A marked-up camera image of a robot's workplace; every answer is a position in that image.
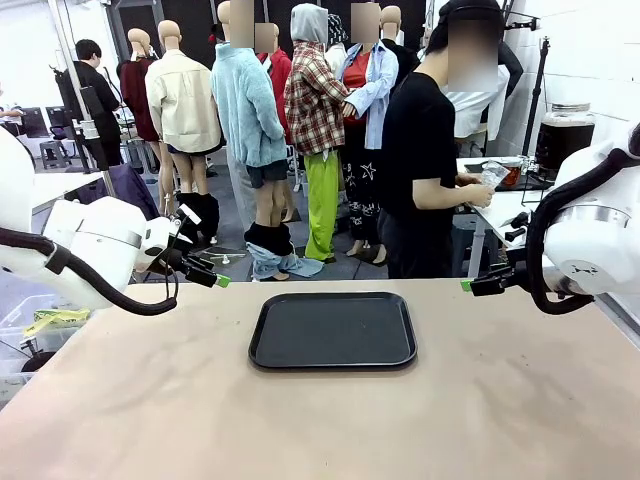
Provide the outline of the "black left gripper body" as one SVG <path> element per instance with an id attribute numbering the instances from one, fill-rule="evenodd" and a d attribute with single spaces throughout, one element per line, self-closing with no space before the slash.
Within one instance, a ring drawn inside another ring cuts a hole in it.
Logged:
<path id="1" fill-rule="evenodd" d="M 156 256 L 149 265 L 149 271 L 163 274 L 165 271 L 187 274 L 196 264 L 190 257 L 190 252 L 185 249 L 167 248 Z"/>

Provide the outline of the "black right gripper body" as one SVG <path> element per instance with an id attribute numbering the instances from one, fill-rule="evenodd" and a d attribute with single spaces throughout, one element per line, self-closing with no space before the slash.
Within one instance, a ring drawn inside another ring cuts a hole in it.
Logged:
<path id="1" fill-rule="evenodd" d="M 526 292 L 530 292 L 530 280 L 527 269 L 527 262 L 525 260 L 511 263 L 508 266 L 508 272 L 503 276 L 501 280 L 501 287 L 504 289 L 519 287 Z"/>

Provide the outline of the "person's right hand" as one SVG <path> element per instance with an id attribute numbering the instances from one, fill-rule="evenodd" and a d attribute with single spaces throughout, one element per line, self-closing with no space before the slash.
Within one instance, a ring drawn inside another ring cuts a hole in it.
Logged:
<path id="1" fill-rule="evenodd" d="M 491 204 L 494 189 L 482 184 L 471 184 L 465 187 L 467 202 L 481 208 L 486 208 Z"/>

